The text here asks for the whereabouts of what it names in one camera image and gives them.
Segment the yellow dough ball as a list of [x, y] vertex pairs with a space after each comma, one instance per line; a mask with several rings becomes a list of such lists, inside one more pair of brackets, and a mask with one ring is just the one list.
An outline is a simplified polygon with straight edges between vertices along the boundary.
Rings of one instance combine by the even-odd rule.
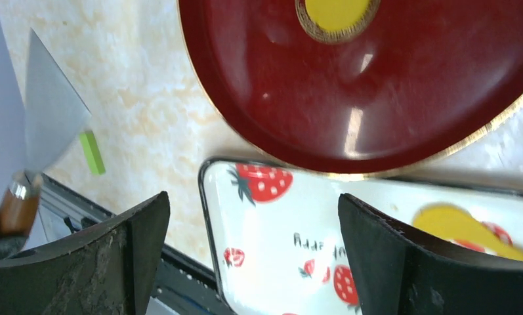
[[308, 16], [325, 31], [337, 32], [353, 27], [370, 6], [370, 0], [306, 0]]

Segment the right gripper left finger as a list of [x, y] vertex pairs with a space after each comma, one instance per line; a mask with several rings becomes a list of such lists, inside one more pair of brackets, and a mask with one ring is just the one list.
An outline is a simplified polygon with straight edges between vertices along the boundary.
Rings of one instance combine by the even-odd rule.
[[0, 314], [145, 314], [169, 224], [166, 192], [0, 260]]

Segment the red round tray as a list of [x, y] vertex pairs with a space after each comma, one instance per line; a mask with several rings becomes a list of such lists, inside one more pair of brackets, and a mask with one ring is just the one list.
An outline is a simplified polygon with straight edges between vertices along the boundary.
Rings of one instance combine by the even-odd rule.
[[304, 2], [178, 2], [209, 100], [281, 162], [391, 176], [459, 151], [523, 107], [523, 1], [370, 1], [336, 32]]

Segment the metal scraper wooden handle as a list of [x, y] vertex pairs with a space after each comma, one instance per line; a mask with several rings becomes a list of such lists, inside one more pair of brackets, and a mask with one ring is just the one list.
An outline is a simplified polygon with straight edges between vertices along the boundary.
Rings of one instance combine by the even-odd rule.
[[39, 207], [43, 173], [87, 126], [91, 113], [35, 30], [26, 69], [26, 163], [13, 174], [0, 204], [0, 236], [29, 236]]

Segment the strawberry pattern white tray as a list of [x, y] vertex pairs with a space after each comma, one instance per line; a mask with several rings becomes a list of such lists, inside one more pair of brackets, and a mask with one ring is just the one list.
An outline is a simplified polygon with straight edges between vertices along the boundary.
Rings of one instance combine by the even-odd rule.
[[198, 184], [218, 287], [237, 314], [363, 314], [338, 199], [452, 244], [523, 262], [523, 194], [409, 178], [360, 182], [214, 157]]

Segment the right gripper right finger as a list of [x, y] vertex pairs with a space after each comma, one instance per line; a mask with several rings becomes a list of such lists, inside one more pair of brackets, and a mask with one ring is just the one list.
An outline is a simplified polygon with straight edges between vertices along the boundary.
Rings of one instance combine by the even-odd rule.
[[441, 240], [350, 194], [338, 216], [363, 314], [523, 314], [523, 262]]

